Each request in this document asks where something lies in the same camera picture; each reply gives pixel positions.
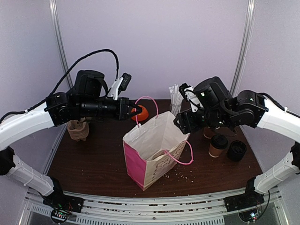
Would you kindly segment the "stack of brown paper cups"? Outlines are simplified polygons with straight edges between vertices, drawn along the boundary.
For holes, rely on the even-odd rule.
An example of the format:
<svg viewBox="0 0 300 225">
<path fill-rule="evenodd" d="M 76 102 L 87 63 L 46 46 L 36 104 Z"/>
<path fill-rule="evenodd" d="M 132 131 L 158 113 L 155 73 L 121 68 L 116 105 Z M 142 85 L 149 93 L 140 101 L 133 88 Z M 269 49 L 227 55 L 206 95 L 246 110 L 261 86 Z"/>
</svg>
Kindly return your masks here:
<svg viewBox="0 0 300 225">
<path fill-rule="evenodd" d="M 203 129 L 203 136 L 207 139 L 211 139 L 214 135 L 218 134 L 220 127 L 205 127 Z"/>
</svg>

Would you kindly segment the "brown paper coffee cup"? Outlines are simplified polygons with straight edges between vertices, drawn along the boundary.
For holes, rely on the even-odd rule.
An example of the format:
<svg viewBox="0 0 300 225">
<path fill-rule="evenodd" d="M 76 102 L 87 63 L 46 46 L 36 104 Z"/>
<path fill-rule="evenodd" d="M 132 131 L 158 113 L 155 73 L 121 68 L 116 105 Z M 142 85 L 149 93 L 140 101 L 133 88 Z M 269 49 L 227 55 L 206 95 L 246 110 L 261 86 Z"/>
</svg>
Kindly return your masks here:
<svg viewBox="0 0 300 225">
<path fill-rule="evenodd" d="M 209 155 L 217 158 L 228 147 L 228 139 L 224 135 L 214 135 L 210 140 Z"/>
</svg>

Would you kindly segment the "paper cakes bag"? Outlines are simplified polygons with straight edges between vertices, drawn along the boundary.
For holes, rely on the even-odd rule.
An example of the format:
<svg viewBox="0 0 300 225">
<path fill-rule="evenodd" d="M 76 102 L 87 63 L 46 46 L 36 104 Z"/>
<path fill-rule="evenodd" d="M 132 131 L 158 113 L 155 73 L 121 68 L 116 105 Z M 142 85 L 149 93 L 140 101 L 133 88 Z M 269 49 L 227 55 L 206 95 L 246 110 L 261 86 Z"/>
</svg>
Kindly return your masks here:
<svg viewBox="0 0 300 225">
<path fill-rule="evenodd" d="M 146 190 L 176 164 L 190 165 L 179 160 L 188 142 L 189 134 L 184 135 L 173 123 L 175 116 L 170 112 L 159 113 L 146 123 L 136 126 L 123 136 L 123 150 L 128 176 Z M 174 160 L 164 156 L 158 160 L 147 159 L 159 150 L 170 150 Z"/>
</svg>

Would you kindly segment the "cardboard cup carrier stack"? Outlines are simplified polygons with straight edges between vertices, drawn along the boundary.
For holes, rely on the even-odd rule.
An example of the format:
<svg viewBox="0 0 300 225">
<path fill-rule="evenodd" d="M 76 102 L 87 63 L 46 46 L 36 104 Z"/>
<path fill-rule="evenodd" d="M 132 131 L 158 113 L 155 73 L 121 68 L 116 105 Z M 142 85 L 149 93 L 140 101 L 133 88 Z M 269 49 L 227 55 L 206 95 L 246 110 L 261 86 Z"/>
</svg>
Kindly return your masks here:
<svg viewBox="0 0 300 225">
<path fill-rule="evenodd" d="M 67 131 L 72 140 L 86 141 L 90 131 L 89 123 L 85 118 L 71 120 L 67 123 Z"/>
</svg>

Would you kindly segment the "single cardboard cup carrier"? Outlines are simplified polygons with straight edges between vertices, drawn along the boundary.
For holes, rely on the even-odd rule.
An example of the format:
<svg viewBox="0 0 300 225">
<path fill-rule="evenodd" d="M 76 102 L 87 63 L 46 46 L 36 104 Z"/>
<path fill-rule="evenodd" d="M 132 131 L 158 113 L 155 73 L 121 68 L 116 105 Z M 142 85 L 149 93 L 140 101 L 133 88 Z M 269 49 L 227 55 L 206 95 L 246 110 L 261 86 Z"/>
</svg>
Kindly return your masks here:
<svg viewBox="0 0 300 225">
<path fill-rule="evenodd" d="M 150 156 L 147 161 L 153 161 L 158 160 L 164 156 L 167 156 L 171 160 L 174 160 L 173 156 L 170 154 L 170 150 L 159 150 L 158 152 L 154 153 L 152 156 Z"/>
</svg>

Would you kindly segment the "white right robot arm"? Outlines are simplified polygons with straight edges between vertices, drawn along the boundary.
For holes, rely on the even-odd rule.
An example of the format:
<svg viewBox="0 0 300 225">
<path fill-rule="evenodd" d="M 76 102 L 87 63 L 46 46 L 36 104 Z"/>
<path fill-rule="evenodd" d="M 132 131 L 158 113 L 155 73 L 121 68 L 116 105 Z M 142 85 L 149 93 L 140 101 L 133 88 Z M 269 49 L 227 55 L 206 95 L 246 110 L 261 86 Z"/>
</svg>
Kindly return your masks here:
<svg viewBox="0 0 300 225">
<path fill-rule="evenodd" d="M 280 105 L 266 93 L 243 90 L 233 97 L 222 80 L 215 76 L 195 87 L 182 84 L 179 92 L 190 103 L 174 124 L 183 134 L 208 127 L 237 126 L 268 130 L 294 141 L 287 154 L 269 170 L 247 181 L 245 192 L 224 199 L 228 211 L 264 202 L 264 195 L 292 175 L 300 173 L 300 117 Z"/>
</svg>

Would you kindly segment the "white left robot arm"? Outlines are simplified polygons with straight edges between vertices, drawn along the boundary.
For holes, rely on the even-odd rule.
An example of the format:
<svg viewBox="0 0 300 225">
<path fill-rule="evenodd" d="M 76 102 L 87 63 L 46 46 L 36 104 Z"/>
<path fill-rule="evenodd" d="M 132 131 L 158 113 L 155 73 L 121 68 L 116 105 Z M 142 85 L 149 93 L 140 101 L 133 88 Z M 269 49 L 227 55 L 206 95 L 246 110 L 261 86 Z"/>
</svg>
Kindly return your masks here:
<svg viewBox="0 0 300 225">
<path fill-rule="evenodd" d="M 0 174 L 12 177 L 39 192 L 54 209 L 70 205 L 57 179 L 43 175 L 24 163 L 10 145 L 47 128 L 58 127 L 84 117 L 109 117 L 116 120 L 132 118 L 142 111 L 127 97 L 125 91 L 132 76 L 124 73 L 108 88 L 104 74 L 80 70 L 74 86 L 67 92 L 55 92 L 35 109 L 21 112 L 0 124 Z"/>
</svg>

